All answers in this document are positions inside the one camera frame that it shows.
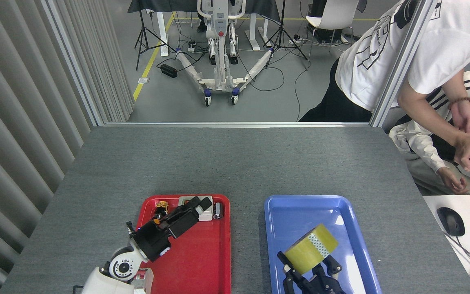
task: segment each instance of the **white chair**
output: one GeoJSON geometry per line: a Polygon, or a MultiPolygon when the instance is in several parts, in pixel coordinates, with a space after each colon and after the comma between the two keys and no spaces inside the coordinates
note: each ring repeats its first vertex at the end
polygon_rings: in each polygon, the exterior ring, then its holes
{"type": "Polygon", "coordinates": [[[333,30],[329,45],[331,48],[334,46],[335,30],[351,28],[351,45],[353,44],[354,36],[351,24],[353,22],[353,17],[355,16],[358,1],[359,0],[328,0],[324,7],[322,17],[306,16],[306,20],[309,24],[315,27],[313,29],[308,59],[311,55],[311,49],[313,48],[313,41],[315,39],[315,32],[317,29],[333,30]]]}

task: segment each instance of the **white medical lift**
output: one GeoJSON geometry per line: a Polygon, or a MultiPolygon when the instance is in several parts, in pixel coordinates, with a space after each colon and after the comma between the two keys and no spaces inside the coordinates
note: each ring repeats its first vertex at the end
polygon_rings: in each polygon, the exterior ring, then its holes
{"type": "Polygon", "coordinates": [[[230,60],[232,65],[238,63],[237,35],[235,34],[235,22],[246,12],[246,0],[197,0],[197,11],[205,18],[210,52],[210,60],[214,68],[214,78],[202,78],[190,63],[180,48],[176,48],[176,58],[179,59],[188,74],[197,82],[199,89],[204,91],[204,103],[211,104],[211,91],[231,91],[231,104],[237,104],[239,93],[246,88],[256,75],[266,65],[272,54],[268,50],[250,69],[244,78],[233,78],[230,74],[230,60]],[[225,37],[230,40],[230,55],[228,56],[225,37]]]}

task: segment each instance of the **tape roll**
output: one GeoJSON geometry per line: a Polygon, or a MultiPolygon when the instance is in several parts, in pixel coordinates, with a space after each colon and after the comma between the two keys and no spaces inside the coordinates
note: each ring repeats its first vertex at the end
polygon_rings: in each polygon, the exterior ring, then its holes
{"type": "Polygon", "coordinates": [[[320,224],[289,247],[284,255],[303,275],[328,257],[337,245],[338,241],[330,231],[320,224]]]}

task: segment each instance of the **table surface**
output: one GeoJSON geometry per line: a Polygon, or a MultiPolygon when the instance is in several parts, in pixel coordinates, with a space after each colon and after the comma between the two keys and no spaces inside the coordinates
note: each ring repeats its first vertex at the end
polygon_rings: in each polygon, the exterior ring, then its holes
{"type": "Polygon", "coordinates": [[[271,195],[346,197],[385,294],[470,293],[405,162],[369,127],[94,128],[0,293],[71,293],[127,244],[142,202],[164,194],[229,198],[234,294],[270,293],[271,195]]]}
{"type": "MultiPolygon", "coordinates": [[[[197,12],[196,0],[132,0],[128,12],[150,9],[158,12],[187,11],[197,12]]],[[[275,0],[246,0],[246,13],[257,13],[277,23],[280,22],[275,0]]]]}

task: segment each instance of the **computer mouse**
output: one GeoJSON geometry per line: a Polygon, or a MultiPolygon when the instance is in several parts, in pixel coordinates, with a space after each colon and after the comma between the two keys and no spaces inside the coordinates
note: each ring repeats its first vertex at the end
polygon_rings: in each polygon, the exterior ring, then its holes
{"type": "Polygon", "coordinates": [[[464,236],[465,226],[458,212],[449,207],[440,207],[436,212],[446,233],[455,237],[464,236]]]}

